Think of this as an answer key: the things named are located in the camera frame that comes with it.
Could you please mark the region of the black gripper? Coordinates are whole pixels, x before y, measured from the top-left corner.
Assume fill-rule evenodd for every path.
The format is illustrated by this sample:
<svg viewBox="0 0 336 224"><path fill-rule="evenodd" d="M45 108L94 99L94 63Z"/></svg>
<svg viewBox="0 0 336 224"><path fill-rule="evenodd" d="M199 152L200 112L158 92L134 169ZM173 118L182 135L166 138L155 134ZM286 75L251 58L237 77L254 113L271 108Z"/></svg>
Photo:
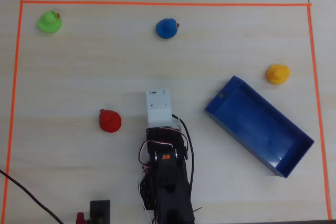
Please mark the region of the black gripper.
<svg viewBox="0 0 336 224"><path fill-rule="evenodd" d="M188 138L180 130L172 127L151 127L146 129L147 140L164 142L173 146L188 146Z"/></svg>

